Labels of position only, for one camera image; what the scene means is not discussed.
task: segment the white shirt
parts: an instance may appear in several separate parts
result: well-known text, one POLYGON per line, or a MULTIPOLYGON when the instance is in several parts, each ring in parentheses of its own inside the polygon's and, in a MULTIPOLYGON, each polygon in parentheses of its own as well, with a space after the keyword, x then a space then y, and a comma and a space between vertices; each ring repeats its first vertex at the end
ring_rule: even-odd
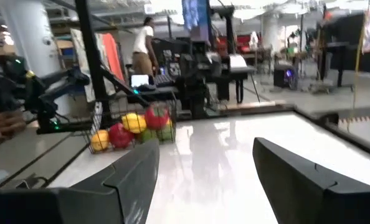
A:
POLYGON ((146 48, 146 36, 153 36, 153 28, 150 26, 144 26, 136 36, 134 42, 134 49, 133 52, 143 52, 148 53, 148 49, 146 48))

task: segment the keyboard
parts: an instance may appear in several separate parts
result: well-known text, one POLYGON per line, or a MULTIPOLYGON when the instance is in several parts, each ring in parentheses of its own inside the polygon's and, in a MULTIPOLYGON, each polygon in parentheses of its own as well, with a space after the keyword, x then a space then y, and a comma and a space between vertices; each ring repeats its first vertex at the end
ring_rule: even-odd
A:
POLYGON ((169 75, 157 75, 154 78, 154 84, 156 87, 173 86, 174 80, 169 75))

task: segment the white pillar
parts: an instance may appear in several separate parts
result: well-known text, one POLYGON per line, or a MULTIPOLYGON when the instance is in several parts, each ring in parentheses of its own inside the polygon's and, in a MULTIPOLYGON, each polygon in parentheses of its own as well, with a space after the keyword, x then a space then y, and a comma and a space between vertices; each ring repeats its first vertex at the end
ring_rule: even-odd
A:
POLYGON ((262 17, 262 43, 264 47, 272 47, 272 53, 280 49, 279 25, 276 15, 267 14, 262 17))
MULTIPOLYGON (((1 14, 14 41, 16 54, 38 77, 61 70, 59 52, 41 0, 0 0, 1 14)), ((58 113, 69 114, 69 96, 55 100, 58 113)))

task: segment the white tabletop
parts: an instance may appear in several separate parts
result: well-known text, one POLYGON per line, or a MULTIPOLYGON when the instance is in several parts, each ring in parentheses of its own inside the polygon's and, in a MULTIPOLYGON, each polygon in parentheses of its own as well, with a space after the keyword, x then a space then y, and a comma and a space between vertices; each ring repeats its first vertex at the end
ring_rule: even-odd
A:
MULTIPOLYGON (((369 154, 293 113, 190 121, 161 146, 147 223, 276 224, 255 170, 255 137, 370 185, 369 154)), ((69 187, 124 153, 85 151, 50 187, 69 187)))

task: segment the khaki pants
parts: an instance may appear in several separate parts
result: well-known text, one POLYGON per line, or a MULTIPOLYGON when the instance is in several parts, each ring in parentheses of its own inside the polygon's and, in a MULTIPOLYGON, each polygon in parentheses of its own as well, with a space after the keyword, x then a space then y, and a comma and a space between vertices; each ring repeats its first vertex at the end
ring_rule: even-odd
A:
POLYGON ((146 53, 133 53, 133 70, 135 75, 152 75, 152 61, 146 53))

